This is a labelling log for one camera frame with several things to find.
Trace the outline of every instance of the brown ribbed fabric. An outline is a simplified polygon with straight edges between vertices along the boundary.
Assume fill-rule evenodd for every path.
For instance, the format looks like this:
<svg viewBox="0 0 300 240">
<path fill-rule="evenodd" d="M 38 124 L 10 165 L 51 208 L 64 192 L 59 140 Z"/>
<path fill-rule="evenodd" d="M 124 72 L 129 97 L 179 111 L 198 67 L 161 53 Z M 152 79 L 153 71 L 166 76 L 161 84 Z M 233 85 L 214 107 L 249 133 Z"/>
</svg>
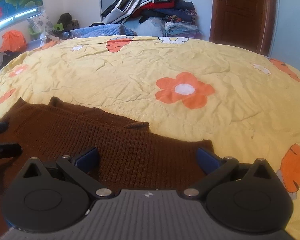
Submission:
<svg viewBox="0 0 300 240">
<path fill-rule="evenodd" d="M 213 151 L 209 140 L 183 142 L 138 130 L 148 125 L 97 108 L 93 111 L 72 106 L 57 98 L 50 104 L 53 106 L 30 105 L 20 99 L 2 118 L 9 122 L 9 129 L 0 134 L 0 143 L 17 142 L 23 154 L 0 160 L 0 197 L 28 158 L 56 160 L 93 146 L 98 148 L 101 160 L 90 176 L 113 190 L 183 190 L 204 177 L 195 152 L 198 147 Z M 0 235 L 6 229 L 0 214 Z"/>
</svg>

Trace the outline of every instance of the gray ribbed plate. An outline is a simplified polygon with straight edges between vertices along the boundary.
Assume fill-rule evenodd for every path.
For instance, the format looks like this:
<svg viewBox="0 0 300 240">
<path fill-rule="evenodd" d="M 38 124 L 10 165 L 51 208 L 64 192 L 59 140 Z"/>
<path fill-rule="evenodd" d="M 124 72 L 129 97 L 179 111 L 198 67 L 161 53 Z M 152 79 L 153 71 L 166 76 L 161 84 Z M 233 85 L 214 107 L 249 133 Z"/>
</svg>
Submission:
<svg viewBox="0 0 300 240">
<path fill-rule="evenodd" d="M 49 234 L 9 230 L 2 240 L 293 240 L 286 232 L 251 236 L 233 232 L 212 220 L 198 201 L 174 190 L 122 190 L 99 200 L 70 228 Z"/>
</svg>

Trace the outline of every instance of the door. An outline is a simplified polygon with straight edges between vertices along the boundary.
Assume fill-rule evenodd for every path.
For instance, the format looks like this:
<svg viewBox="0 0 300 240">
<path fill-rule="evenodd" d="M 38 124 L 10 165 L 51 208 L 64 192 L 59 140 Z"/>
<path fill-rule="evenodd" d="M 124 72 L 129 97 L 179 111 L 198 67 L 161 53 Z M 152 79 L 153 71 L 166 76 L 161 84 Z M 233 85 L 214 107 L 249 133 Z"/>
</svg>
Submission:
<svg viewBox="0 0 300 240">
<path fill-rule="evenodd" d="M 214 0 L 210 41 L 257 52 L 265 0 Z"/>
</svg>

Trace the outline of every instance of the bed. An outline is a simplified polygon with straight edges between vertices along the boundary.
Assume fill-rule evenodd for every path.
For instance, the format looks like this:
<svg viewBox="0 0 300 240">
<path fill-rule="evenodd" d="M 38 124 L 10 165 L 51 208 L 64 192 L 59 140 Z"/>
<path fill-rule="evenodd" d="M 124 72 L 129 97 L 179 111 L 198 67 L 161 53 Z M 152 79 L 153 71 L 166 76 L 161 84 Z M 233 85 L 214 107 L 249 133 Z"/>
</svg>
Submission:
<svg viewBox="0 0 300 240">
<path fill-rule="evenodd" d="M 182 37 L 107 36 L 30 51 L 0 72 L 0 118 L 51 97 L 211 139 L 220 157 L 266 158 L 293 199 L 300 239 L 300 72 L 245 49 Z"/>
</svg>

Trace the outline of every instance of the light blue blanket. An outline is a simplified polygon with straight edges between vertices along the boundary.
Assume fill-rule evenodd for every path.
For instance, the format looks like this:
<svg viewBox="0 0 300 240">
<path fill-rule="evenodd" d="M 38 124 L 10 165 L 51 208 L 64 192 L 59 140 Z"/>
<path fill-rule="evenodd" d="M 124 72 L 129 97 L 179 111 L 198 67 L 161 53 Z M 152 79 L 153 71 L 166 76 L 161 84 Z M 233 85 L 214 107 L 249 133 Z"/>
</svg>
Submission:
<svg viewBox="0 0 300 240">
<path fill-rule="evenodd" d="M 133 30 L 122 24 L 106 24 L 72 30 L 70 38 L 91 38 L 111 35 L 137 36 L 137 34 Z"/>
</svg>

